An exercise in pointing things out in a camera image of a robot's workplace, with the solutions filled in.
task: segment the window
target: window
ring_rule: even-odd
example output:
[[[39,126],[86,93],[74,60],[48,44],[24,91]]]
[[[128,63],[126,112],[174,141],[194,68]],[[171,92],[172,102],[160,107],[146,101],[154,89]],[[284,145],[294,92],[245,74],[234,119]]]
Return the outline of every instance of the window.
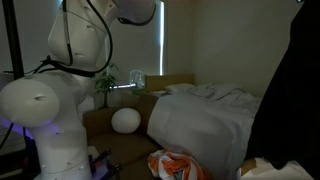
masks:
[[[164,64],[164,3],[156,1],[156,12],[145,26],[123,25],[112,22],[112,63],[119,68],[114,72],[119,84],[129,84],[130,71],[141,70],[147,75],[162,75]]]

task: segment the dark curtain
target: dark curtain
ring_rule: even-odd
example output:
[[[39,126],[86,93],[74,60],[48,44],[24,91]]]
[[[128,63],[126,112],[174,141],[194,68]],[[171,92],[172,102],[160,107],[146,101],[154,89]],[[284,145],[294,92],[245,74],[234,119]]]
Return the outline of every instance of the dark curtain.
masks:
[[[252,125],[246,159],[296,160],[320,179],[320,1],[306,0]]]

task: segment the potted plant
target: potted plant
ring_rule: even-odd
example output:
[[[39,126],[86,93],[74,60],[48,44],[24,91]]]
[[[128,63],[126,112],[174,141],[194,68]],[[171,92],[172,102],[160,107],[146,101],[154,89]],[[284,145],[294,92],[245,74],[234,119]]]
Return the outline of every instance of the potted plant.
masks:
[[[118,70],[118,67],[114,63],[110,63],[107,70],[104,71],[98,78],[95,79],[96,93],[102,93],[104,95],[104,102],[101,108],[107,108],[108,106],[108,93],[114,91],[116,87],[116,77],[111,74],[112,69]]]

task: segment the white cloth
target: white cloth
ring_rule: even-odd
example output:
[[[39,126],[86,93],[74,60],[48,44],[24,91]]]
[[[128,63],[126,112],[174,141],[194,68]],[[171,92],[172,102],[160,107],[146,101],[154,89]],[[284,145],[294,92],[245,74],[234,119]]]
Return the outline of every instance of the white cloth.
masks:
[[[189,154],[158,150],[148,157],[148,167],[153,176],[164,180],[211,180],[207,170]]]
[[[234,179],[242,164],[253,117],[208,106],[207,98],[190,94],[158,99],[148,135],[164,148],[187,149],[213,179]]]
[[[241,180],[313,180],[296,161],[289,161],[282,169],[276,170],[264,159],[255,158],[255,160],[257,167],[244,174]]]

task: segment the white bedsheet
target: white bedsheet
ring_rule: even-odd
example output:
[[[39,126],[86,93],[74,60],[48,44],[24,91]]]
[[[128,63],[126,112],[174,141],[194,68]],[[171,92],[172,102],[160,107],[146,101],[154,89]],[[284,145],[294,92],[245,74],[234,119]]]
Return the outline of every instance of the white bedsheet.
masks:
[[[289,161],[282,169],[277,170],[264,159],[255,160],[257,167],[244,174],[241,180],[314,180],[296,161]]]
[[[159,98],[148,135],[164,148],[187,150],[214,179],[236,179],[252,123],[252,115],[209,106],[208,98],[174,94]]]

